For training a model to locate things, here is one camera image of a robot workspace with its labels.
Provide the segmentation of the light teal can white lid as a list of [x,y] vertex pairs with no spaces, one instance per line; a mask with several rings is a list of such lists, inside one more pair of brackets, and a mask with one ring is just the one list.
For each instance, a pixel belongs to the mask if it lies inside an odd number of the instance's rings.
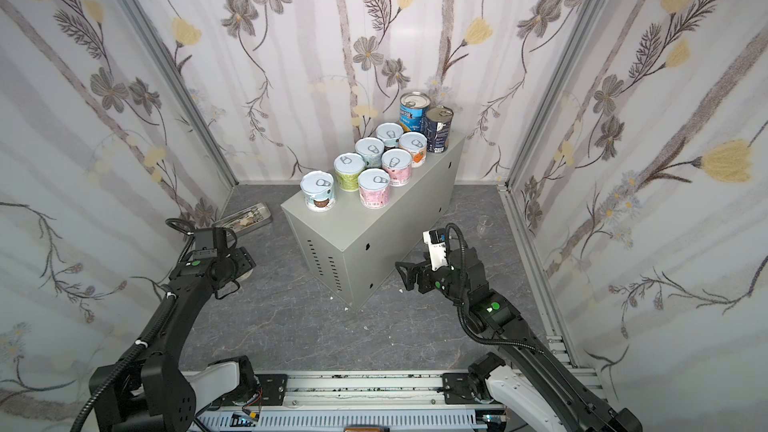
[[380,168],[382,166],[382,155],[384,153],[384,143],[375,137],[365,137],[355,143],[355,152],[365,161],[367,168]]

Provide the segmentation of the teal grey can white lid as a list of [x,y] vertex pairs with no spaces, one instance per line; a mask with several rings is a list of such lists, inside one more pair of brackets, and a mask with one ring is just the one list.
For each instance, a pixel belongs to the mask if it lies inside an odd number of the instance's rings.
[[306,206],[314,212],[330,210],[336,203],[335,183],[332,174],[324,171],[312,171],[300,181]]

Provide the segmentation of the dark navy food can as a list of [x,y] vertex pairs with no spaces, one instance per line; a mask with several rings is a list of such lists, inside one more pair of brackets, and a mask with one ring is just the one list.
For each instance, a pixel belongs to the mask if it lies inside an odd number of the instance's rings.
[[438,154],[447,149],[453,117],[453,110],[445,106],[435,106],[425,112],[421,130],[427,139],[428,152]]

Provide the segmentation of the orange can white lid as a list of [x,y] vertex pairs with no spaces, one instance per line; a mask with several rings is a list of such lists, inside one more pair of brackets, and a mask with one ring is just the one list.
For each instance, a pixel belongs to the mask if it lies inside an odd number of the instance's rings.
[[426,161],[427,139],[419,132],[405,132],[399,139],[399,147],[407,151],[412,158],[412,167],[421,167]]

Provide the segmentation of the pale pink can white lid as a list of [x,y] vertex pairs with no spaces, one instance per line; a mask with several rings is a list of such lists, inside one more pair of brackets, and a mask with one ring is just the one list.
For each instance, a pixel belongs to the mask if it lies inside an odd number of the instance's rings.
[[390,176],[379,168],[364,170],[358,176],[361,203],[368,209],[381,209],[390,201]]

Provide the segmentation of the green can white lid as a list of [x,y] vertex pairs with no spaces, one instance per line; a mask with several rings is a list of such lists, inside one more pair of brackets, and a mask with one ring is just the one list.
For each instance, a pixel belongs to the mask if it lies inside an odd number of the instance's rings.
[[339,188],[345,192],[359,189],[359,175],[365,170],[366,162],[358,153],[344,153],[334,160],[334,170]]

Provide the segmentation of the blue soup can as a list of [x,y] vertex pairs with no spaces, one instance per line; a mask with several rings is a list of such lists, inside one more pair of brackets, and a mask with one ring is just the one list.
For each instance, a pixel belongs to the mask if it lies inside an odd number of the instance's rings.
[[420,132],[422,120],[431,107],[430,97],[423,92],[411,91],[400,98],[399,123],[405,132]]

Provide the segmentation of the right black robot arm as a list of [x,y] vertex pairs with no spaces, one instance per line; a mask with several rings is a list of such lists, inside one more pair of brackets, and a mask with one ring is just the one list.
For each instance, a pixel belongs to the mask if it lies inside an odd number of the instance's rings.
[[499,350],[468,369],[464,388],[474,401],[496,401],[535,431],[642,430],[629,409],[614,409],[569,371],[512,302],[490,287],[476,249],[456,224],[429,231],[427,245],[423,261],[396,263],[404,287],[440,292],[471,340]]

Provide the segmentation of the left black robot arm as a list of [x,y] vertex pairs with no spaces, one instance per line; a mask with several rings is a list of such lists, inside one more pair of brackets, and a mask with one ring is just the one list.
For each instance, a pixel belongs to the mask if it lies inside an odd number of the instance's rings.
[[245,356],[220,360],[186,377],[179,359],[197,316],[210,298],[239,291],[255,263],[228,227],[197,228],[169,218],[187,242],[162,285],[164,296],[138,338],[112,365],[89,380],[90,396],[71,426],[95,416],[102,431],[185,431],[219,399],[260,399],[262,387]]

